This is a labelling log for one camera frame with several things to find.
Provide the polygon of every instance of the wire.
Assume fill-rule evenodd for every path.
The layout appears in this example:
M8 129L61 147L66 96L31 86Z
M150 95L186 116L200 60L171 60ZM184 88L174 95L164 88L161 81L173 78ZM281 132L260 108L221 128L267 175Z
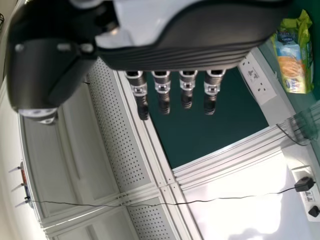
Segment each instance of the wire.
M288 133L285 132L285 130L283 130L283 129L279 126L279 124L276 124L276 126L277 126L292 142L294 142L295 144L298 144L298 145L300 145L300 146L308 146L308 144L301 144L301 143L297 142L296 140L294 140L291 136L289 136Z
M296 189L296 188L300 188L302 186L297 186L297 187L291 187L279 192L269 192L266 194L262 194L262 195L248 195L248 196L234 196L234 197L217 197L214 199L210 199L210 200L194 200L194 201L188 201L188 202L178 202L178 203L158 203L158 204L138 204L138 205L106 205L106 204L102 204L102 205L93 205L93 204L77 204L77 203L69 203L69 202L59 202L59 201L36 201L36 200L27 200L26 202L33 202L33 203L39 203L39 204L43 204L43 203L50 203L50 204L66 204L66 205L72 205L72 206L84 206L84 207L94 207L94 208L101 208L101 207L109 207L109 208L119 208L119 207L130 207L130 208L138 208L138 207L157 207L160 205L169 205L169 206L179 206L179 205L188 205L188 204L193 204L193 203L209 203L209 202L213 202L215 200L236 200L236 199L247 199L247 198L255 198L255 197L262 197L262 196L266 196L266 195L276 195L276 194L283 194L285 192L288 192L290 190Z

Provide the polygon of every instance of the robotic hand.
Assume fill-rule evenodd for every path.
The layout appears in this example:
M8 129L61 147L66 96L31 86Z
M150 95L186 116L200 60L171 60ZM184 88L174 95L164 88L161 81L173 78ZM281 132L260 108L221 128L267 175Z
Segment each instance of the robotic hand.
M192 105L206 71L204 108L215 111L220 83L276 30L292 0L32 0L13 16L7 48L12 108L52 124L58 107L101 57L126 71L139 116L148 119L147 81L170 112L170 71L179 71L181 102Z

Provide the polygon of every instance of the snack package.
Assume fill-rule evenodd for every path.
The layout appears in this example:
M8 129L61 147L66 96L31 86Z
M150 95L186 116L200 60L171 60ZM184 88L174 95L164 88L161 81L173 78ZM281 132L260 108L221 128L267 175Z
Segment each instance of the snack package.
M312 21L307 12L297 19L286 18L272 41L281 69L285 90L306 94L313 89L314 60L309 28Z

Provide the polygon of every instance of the power strip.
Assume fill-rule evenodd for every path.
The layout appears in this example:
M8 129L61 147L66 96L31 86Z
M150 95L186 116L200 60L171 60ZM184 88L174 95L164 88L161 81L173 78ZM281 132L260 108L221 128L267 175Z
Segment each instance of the power strip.
M251 52L241 61L239 70L260 106L277 96L268 77Z
M291 169L294 180L297 182L303 177L310 177L315 180L314 173L310 166L301 166ZM317 217L311 216L309 211L314 207L317 206L320 209L320 192L317 184L315 183L314 186L309 191L300 192L300 196L304 205L305 213L310 222L320 222L320 214Z

